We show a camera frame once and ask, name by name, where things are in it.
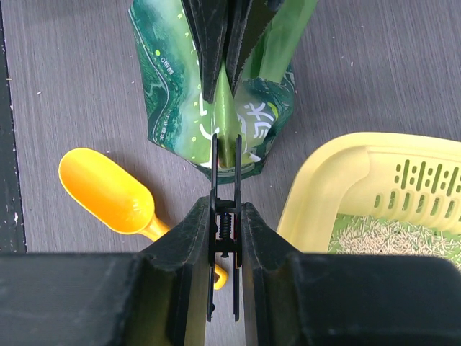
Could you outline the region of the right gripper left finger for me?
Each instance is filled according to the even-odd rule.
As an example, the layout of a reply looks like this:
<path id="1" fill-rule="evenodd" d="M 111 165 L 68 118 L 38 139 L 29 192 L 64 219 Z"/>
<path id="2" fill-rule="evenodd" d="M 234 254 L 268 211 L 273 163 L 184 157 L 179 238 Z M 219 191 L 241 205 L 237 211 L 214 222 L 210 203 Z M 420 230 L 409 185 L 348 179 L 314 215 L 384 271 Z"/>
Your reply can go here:
<path id="1" fill-rule="evenodd" d="M 1 256 L 3 345 L 203 345 L 209 200 L 139 253 Z"/>

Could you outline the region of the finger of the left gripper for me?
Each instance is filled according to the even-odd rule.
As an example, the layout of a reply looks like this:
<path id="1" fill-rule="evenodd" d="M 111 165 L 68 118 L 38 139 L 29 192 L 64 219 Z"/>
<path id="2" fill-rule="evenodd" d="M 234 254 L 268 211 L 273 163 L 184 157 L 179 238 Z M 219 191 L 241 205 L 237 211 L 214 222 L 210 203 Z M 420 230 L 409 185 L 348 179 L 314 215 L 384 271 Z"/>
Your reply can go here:
<path id="1" fill-rule="evenodd" d="M 212 104 L 228 27 L 228 1 L 183 0 L 182 6 L 199 58 L 202 97 Z"/>
<path id="2" fill-rule="evenodd" d="M 225 70 L 232 94 L 236 93 L 246 61 L 280 7 L 281 1 L 228 2 Z"/>

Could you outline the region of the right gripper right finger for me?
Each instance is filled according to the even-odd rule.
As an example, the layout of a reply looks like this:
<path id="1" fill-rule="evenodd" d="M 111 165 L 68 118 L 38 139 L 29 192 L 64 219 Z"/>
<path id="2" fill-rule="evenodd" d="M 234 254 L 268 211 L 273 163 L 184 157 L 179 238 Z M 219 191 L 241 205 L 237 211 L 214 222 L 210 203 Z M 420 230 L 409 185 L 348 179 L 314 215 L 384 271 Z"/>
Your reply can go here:
<path id="1" fill-rule="evenodd" d="M 242 206 L 247 345 L 458 345 L 460 271 L 445 259 L 308 254 Z"/>

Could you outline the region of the yellow plastic scoop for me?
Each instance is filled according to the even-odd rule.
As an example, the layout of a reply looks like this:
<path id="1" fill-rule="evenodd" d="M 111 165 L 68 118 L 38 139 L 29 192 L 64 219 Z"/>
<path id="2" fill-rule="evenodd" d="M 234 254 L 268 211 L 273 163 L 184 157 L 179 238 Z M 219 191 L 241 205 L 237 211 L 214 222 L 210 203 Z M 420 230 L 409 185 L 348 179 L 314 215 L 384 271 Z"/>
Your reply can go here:
<path id="1" fill-rule="evenodd" d="M 68 151 L 58 165 L 66 192 L 106 227 L 155 242 L 171 227 L 156 215 L 151 191 L 104 154 L 90 148 Z"/>

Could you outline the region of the green cat litter bag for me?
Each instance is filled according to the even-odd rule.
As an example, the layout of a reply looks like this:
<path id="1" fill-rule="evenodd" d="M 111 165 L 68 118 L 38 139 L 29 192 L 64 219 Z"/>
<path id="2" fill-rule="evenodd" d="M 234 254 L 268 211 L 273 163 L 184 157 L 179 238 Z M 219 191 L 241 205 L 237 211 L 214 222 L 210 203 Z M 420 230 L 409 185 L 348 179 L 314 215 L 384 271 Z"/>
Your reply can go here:
<path id="1" fill-rule="evenodd" d="M 235 94 L 225 70 L 225 43 L 214 102 L 204 101 L 199 58 L 182 1 L 134 1 L 128 11 L 147 112 L 148 140 L 212 173 L 218 137 L 218 181 L 234 179 L 236 138 L 241 176 L 261 173 L 275 138 L 294 112 L 291 61 L 315 1 L 281 1 L 243 67 Z"/>

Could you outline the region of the black bag clip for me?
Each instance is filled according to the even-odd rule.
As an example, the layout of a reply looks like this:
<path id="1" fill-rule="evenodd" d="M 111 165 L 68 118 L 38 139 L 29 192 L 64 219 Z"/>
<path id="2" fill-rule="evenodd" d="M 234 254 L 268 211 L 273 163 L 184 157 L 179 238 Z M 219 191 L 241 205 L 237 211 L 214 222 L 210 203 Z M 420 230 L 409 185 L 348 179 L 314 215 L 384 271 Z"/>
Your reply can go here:
<path id="1" fill-rule="evenodd" d="M 214 269 L 215 255 L 227 258 L 233 255 L 233 315 L 235 321 L 240 318 L 239 287 L 240 268 L 242 265 L 242 230 L 241 230 L 241 157 L 242 137 L 236 138 L 235 172 L 234 172 L 234 197 L 232 200 L 223 200 L 218 197 L 218 137 L 212 136 L 212 174 L 209 204 L 208 233 L 208 263 L 209 283 L 207 298 L 207 321 L 212 320 L 215 310 L 213 303 L 214 294 Z"/>

